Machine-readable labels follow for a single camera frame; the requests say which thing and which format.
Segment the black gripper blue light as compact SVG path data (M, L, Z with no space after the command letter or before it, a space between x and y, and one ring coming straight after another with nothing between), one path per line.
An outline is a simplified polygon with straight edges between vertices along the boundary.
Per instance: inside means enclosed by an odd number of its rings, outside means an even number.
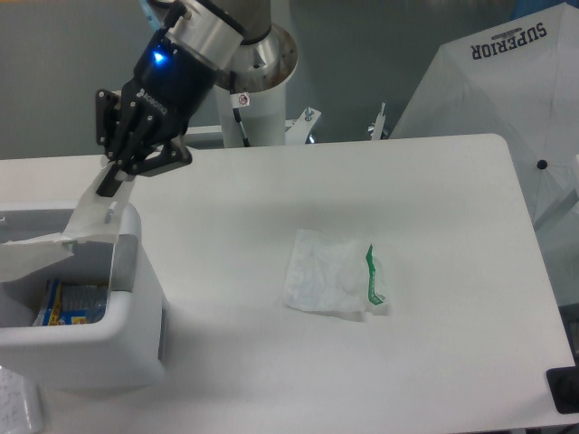
M95 94L96 140L110 163L96 193L113 197L130 176L153 177L192 163L182 137L218 70L167 37L154 37L121 94Z

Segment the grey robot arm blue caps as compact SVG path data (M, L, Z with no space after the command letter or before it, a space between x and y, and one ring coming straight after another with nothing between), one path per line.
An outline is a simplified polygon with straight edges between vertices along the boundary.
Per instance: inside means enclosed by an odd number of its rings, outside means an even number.
M113 197L136 175L155 176L190 165L183 143L188 123L248 37L233 9L212 1L151 2L162 13L120 91L95 94L96 142L108 169L96 193Z

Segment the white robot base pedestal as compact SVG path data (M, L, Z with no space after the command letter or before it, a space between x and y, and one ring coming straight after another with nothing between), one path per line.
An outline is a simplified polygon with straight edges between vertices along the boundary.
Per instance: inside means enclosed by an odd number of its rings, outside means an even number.
M297 64L297 44L277 24L237 48L214 87L226 148L285 144L286 86Z

